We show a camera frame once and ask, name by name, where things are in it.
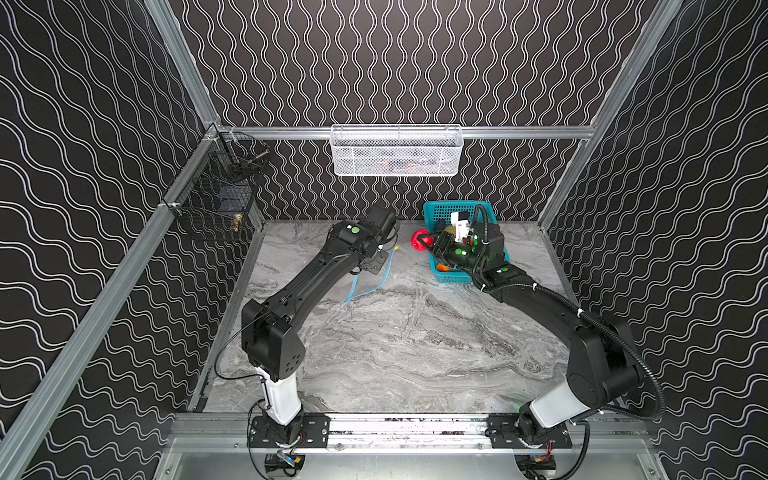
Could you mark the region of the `clear zip top bag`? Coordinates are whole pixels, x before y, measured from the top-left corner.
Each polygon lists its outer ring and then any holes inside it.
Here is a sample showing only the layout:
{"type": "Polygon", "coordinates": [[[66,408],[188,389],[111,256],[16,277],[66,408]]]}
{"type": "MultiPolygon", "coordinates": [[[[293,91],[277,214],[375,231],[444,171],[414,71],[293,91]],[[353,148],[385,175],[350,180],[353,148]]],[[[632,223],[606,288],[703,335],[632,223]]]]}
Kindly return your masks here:
{"type": "Polygon", "coordinates": [[[341,304],[347,304],[377,291],[389,278],[393,260],[398,252],[398,246],[386,251],[387,257],[378,273],[362,271],[357,275],[346,274],[331,288],[326,297],[341,304]]]}

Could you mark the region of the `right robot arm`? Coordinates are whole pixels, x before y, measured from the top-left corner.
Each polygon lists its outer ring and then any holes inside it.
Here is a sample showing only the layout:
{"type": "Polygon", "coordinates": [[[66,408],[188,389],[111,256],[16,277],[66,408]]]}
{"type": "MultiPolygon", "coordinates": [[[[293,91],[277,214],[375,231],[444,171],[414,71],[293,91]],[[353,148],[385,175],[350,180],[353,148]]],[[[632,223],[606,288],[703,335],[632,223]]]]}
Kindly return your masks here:
{"type": "Polygon", "coordinates": [[[569,351],[564,380],[520,408],[521,437],[534,443],[564,422],[600,411],[642,421],[662,418],[662,387],[626,321],[583,309],[508,261],[504,236],[484,206],[454,213],[451,224],[416,240],[439,264],[466,273],[481,292],[527,314],[569,351]]]}

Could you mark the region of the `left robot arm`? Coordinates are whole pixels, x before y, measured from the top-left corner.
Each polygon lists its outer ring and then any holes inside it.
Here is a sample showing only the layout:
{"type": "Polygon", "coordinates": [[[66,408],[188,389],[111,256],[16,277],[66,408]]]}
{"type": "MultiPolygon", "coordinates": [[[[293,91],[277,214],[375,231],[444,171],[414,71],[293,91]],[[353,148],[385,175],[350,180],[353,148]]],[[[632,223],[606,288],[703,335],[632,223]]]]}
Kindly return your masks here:
{"type": "Polygon", "coordinates": [[[296,372],[306,349],[299,331],[328,291],[345,275],[378,273],[389,253],[384,246],[397,232],[395,212],[371,206],[358,221],[334,224],[324,245],[291,280],[263,302],[251,300],[241,315],[241,348],[251,365],[265,377],[268,417],[287,426],[302,411],[296,372]]]}

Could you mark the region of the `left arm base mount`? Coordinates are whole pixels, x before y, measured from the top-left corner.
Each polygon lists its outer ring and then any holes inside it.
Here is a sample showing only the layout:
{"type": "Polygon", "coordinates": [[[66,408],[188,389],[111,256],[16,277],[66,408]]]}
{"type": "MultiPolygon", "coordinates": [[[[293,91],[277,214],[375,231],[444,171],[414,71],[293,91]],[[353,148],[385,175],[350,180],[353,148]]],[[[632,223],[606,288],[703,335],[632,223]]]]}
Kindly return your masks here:
{"type": "Polygon", "coordinates": [[[322,413],[300,412],[288,425],[281,425],[268,415],[250,420],[249,448],[291,449],[326,448],[331,418],[322,413]]]}

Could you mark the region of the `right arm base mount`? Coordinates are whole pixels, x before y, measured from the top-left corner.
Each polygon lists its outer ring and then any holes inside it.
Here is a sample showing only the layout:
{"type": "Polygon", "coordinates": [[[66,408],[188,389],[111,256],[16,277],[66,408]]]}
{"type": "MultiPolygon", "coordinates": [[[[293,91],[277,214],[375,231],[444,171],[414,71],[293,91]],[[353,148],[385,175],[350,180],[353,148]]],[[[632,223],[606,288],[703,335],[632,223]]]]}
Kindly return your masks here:
{"type": "Polygon", "coordinates": [[[484,435],[493,449],[570,449],[573,446],[565,424],[544,428],[528,414],[490,414],[484,435]]]}

